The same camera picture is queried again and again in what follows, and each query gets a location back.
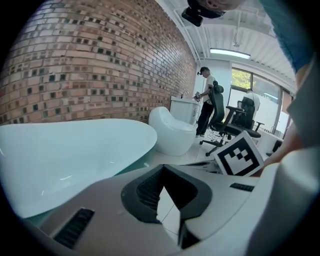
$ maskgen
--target wall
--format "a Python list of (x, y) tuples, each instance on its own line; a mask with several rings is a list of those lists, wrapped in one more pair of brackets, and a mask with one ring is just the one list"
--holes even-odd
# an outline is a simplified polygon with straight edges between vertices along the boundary
[(154, 0), (51, 0), (29, 19), (1, 73), (0, 123), (146, 122), (194, 89), (196, 63)]
[[(229, 61), (224, 61), (224, 60), (209, 59), (209, 60), (201, 61), (201, 66), (197, 67), (197, 72), (200, 70), (201, 67), (208, 67), (212, 75), (218, 81), (219, 85), (221, 85), (224, 88), (223, 105), (224, 107), (226, 107), (229, 99), (230, 88), (231, 88), (231, 79), (232, 79), (231, 63)], [(205, 86), (204, 80), (205, 78), (202, 75), (196, 76), (194, 93), (196, 93), (197, 91), (199, 91), (200, 93), (203, 93), (204, 86)]]

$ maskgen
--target office chair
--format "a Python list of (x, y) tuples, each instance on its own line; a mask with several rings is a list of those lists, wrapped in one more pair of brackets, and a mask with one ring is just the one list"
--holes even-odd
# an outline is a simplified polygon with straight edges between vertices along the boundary
[(222, 95), (223, 92), (224, 88), (219, 85), (217, 81), (214, 81), (213, 87), (208, 94), (214, 109), (213, 116), (209, 122), (209, 128), (213, 131), (219, 132), (219, 134), (222, 136), (222, 139), (219, 142), (208, 140), (200, 141), (200, 145), (202, 145), (203, 143), (208, 143), (215, 146), (211, 151), (205, 153), (206, 157), (210, 156), (212, 152), (223, 146), (225, 136), (231, 138), (231, 136), (237, 136), (243, 131), (247, 131), (248, 134), (253, 138), (261, 137), (261, 135), (257, 131), (229, 123), (234, 113), (246, 114), (246, 112), (242, 108), (226, 106), (226, 108), (230, 111), (225, 121), (222, 122), (225, 116), (224, 96)]
[[(253, 120), (256, 110), (255, 102), (251, 98), (243, 97), (242, 101), (238, 100), (237, 105), (238, 108), (244, 110), (245, 114), (235, 113), (231, 123), (252, 130), (255, 124), (255, 121)], [(264, 123), (258, 121), (256, 121), (256, 123), (258, 123), (255, 128), (256, 132), (258, 131), (260, 125), (265, 125)]]

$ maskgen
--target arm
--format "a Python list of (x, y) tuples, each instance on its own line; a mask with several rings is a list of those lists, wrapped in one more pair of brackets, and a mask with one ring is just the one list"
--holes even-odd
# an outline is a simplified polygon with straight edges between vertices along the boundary
[[(295, 84), (299, 90), (314, 54), (313, 45), (297, 17), (290, 13), (288, 8), (279, 5), (275, 0), (260, 0), (260, 2), (269, 15), (280, 47), (295, 72)], [(279, 13), (285, 14), (288, 21), (283, 22), (283, 16)], [(273, 163), (279, 163), (288, 153), (301, 148), (303, 145), (293, 123), (287, 129), (282, 145), (264, 161), (263, 168)], [(254, 176), (259, 177), (263, 170), (256, 172)]]
[(206, 89), (203, 93), (201, 93), (200, 95), (203, 97), (205, 95), (208, 95), (210, 93), (211, 88), (213, 87), (213, 85), (209, 84), (209, 88)]

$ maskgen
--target light fixture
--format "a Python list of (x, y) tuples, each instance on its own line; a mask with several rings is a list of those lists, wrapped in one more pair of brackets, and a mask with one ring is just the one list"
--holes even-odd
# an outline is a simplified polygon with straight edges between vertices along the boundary
[(211, 48), (210, 53), (212, 54), (223, 54), (223, 55), (231, 55), (235, 57), (240, 57), (249, 60), (251, 55), (246, 54), (243, 52), (235, 51), (235, 50), (224, 50), (224, 49), (217, 49), (217, 48)]

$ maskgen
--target man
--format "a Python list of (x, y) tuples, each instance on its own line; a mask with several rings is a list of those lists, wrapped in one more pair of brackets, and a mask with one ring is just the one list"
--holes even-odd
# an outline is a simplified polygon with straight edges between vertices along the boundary
[(209, 92), (211, 87), (214, 86), (214, 81), (216, 80), (214, 76), (211, 74), (210, 69), (206, 66), (203, 66), (200, 69), (200, 75), (202, 75), (204, 78), (206, 78), (205, 88), (204, 92), (200, 94), (200, 97), (194, 97), (196, 100), (199, 100), (203, 98), (203, 105), (201, 109), (201, 114), (198, 119), (198, 127), (196, 129), (196, 137), (204, 137), (207, 126), (209, 123), (210, 116), (212, 112), (214, 111), (214, 106), (212, 105), (212, 102), (209, 99)]
[(246, 95), (244, 95), (243, 97), (253, 100), (253, 103), (254, 103), (254, 113), (253, 113), (253, 118), (252, 118), (252, 119), (254, 120), (255, 117), (256, 117), (256, 113), (257, 113), (257, 111), (258, 111), (259, 108), (260, 108), (260, 99), (259, 99), (259, 96), (258, 96), (257, 94), (255, 94), (252, 89), (248, 89), (248, 90), (246, 91)]

